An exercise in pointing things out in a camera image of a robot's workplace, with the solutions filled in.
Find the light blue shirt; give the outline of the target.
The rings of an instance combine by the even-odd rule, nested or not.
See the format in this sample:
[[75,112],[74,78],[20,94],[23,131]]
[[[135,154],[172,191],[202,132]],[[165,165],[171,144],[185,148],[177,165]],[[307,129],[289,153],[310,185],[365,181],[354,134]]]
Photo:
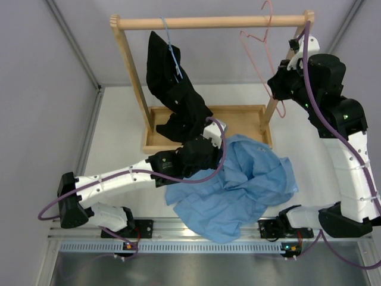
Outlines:
[[222,169],[197,184],[169,185],[167,205],[196,234],[216,243],[241,235],[241,226],[256,222],[270,206],[289,201],[298,192],[292,163],[268,145],[244,135],[227,139]]

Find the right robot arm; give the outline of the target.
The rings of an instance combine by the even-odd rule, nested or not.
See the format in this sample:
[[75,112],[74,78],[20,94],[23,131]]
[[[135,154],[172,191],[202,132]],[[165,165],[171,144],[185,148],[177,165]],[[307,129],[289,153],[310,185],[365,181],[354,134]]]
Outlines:
[[329,152],[339,183],[340,200],[328,207],[293,207],[277,222],[278,232],[292,236],[299,227],[321,228],[333,238],[369,234],[380,220],[378,193],[367,151],[367,121],[363,106],[342,95],[346,66],[330,54],[304,61],[282,60],[268,85],[277,100],[293,100]]

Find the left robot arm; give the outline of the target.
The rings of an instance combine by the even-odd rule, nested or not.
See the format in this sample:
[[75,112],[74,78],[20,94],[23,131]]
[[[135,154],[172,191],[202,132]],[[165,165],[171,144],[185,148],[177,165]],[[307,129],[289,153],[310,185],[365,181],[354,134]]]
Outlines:
[[109,206],[103,203],[105,198],[176,184],[201,170],[216,170],[222,154],[221,143],[198,136],[176,150],[157,152],[113,172],[88,177],[65,173],[58,188],[60,226],[71,229],[90,223],[127,238],[135,230],[131,210]]

